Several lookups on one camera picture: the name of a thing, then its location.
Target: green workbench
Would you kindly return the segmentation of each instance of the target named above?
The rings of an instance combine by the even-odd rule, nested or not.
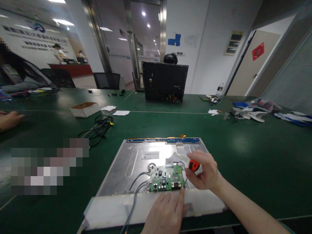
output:
[[[185,133],[201,137],[218,163],[221,174],[237,189],[268,211],[276,219],[312,215],[312,161],[310,128],[299,127],[274,116],[265,123],[254,120],[223,120],[211,116],[209,109],[226,111],[233,101],[253,97],[221,97],[210,106],[199,95],[184,95],[182,105],[145,102],[144,93],[126,91],[62,89],[55,94],[38,94],[0,103],[0,110],[19,110],[26,114],[15,129],[0,135],[0,162],[7,159],[11,147],[63,147],[63,138],[75,138],[94,125],[96,113],[76,118],[69,107],[85,101],[100,107],[115,105],[131,111],[114,116],[115,125],[99,145],[92,148],[83,166],[71,168],[57,195],[16,196],[0,211],[4,233],[76,233],[83,212],[98,191],[123,139],[131,137],[168,137]],[[0,190],[0,207],[12,195],[7,187]],[[204,229],[239,224],[231,211],[185,218],[182,230]],[[143,224],[133,225],[129,233],[139,233]],[[109,228],[90,233],[119,233]]]

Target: company logo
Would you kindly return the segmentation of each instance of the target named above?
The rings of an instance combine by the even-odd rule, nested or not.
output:
[[[31,21],[29,21],[29,20],[26,20],[26,22],[27,22],[27,24],[29,25],[29,27],[32,29],[32,30],[35,30],[35,31],[40,31],[40,32],[45,32],[45,29],[44,29],[44,27],[42,27],[42,25],[41,24],[39,24],[39,23],[32,23]]]

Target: person's hand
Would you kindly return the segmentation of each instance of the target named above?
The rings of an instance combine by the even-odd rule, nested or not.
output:
[[[185,212],[183,187],[179,195],[162,193],[150,210],[141,234],[179,234]]]
[[[202,173],[195,175],[195,172],[185,168],[187,178],[197,189],[212,190],[221,186],[221,175],[218,173],[217,163],[211,154],[196,150],[193,153],[188,153],[187,156],[199,162],[203,169]]]
[[[18,115],[16,111],[9,114],[2,111],[0,113],[0,133],[16,127],[24,117],[25,115]]]

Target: blue circuit strip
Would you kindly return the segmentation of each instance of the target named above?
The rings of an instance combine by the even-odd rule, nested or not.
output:
[[[183,144],[195,144],[200,143],[200,139],[198,137],[188,137],[188,138],[144,138],[144,139],[127,139],[128,143],[131,142],[166,142],[166,144],[175,144],[177,142],[181,142]]]

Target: reception desk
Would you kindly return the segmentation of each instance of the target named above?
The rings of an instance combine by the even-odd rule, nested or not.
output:
[[[89,64],[48,64],[51,69],[67,70],[71,77],[93,75]]]

